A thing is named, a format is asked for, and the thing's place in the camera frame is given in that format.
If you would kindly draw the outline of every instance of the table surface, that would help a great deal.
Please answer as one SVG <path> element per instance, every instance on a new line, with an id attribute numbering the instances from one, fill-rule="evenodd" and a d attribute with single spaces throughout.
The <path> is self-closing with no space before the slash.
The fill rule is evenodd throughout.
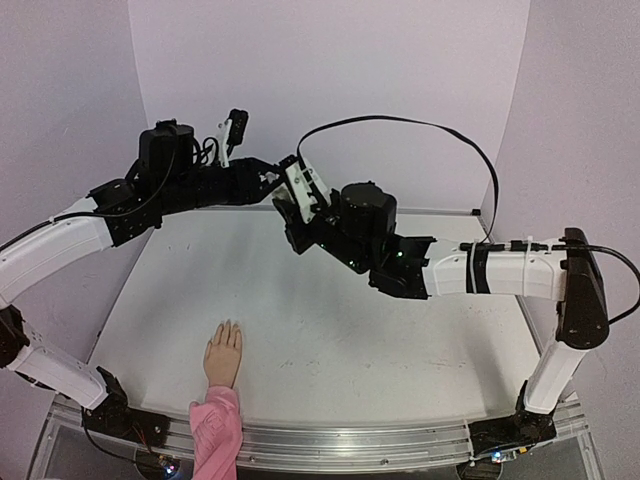
<path id="1" fill-rule="evenodd" d="M 514 297 L 387 297 L 318 247 L 296 255 L 275 211 L 165 219 L 127 280 L 91 363 L 132 406 L 185 414 L 219 322 L 244 331 L 245 422 L 367 424 L 513 411 L 538 360 Z M 482 238 L 475 217 L 398 215 L 402 235 Z"/>

